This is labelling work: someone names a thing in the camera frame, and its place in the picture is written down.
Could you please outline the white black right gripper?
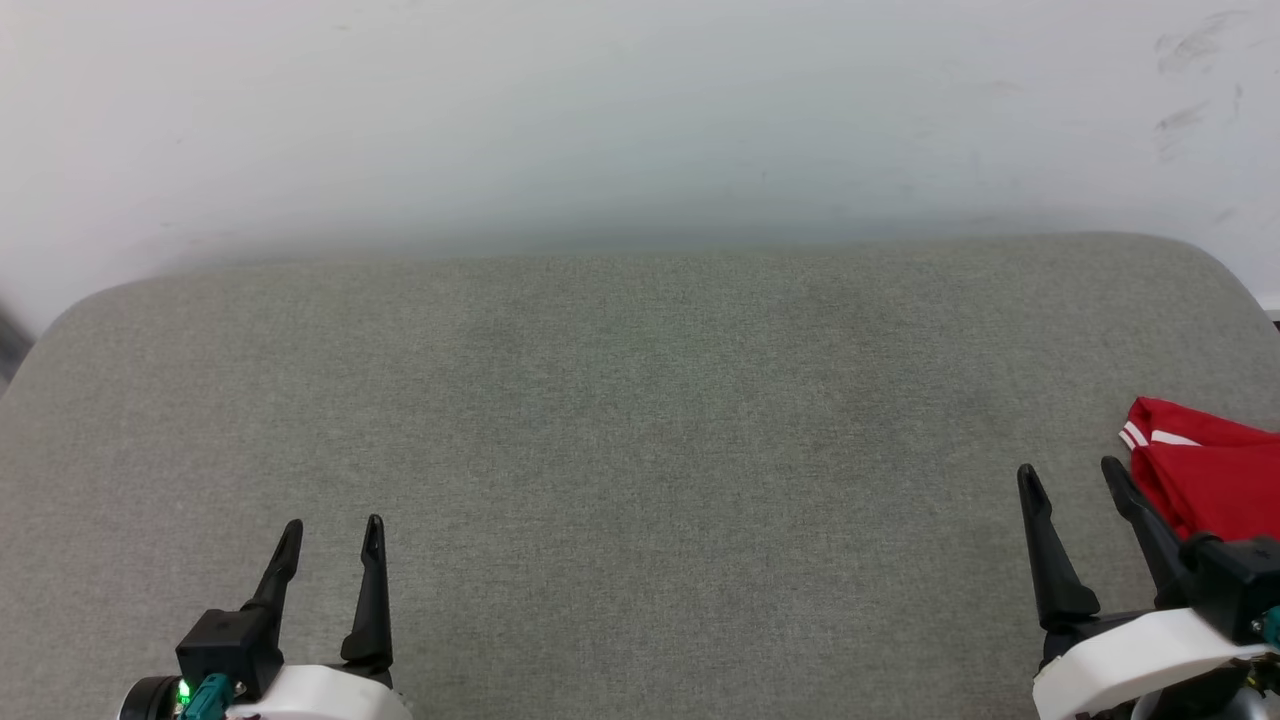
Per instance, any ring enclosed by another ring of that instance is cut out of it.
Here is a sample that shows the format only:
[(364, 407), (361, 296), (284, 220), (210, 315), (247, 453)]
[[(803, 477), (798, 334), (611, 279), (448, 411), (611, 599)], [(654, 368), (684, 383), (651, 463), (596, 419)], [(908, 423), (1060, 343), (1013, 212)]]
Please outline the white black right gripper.
[(1101, 471), (1155, 583), (1156, 610), (1101, 618), (1053, 525), (1053, 505), (1030, 464), (1018, 493), (1044, 630), (1032, 684), (1041, 719), (1265, 719), (1271, 691), (1271, 593), (1193, 593), (1181, 542), (1119, 457)]

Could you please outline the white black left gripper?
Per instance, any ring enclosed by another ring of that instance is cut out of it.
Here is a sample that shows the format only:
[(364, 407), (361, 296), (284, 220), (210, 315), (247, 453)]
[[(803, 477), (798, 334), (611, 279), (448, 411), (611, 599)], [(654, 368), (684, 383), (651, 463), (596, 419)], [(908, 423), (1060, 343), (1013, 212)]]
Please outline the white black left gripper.
[[(288, 585), (300, 562), (305, 525), (289, 520), (256, 591), (243, 610), (280, 619)], [(370, 515), (360, 550), (362, 579), (351, 632), (340, 646), (342, 664), (285, 665), (252, 696), (229, 673), (146, 676), (120, 703), (122, 719), (411, 719), (408, 701), (396, 691), (390, 626), (387, 534), (380, 515)]]

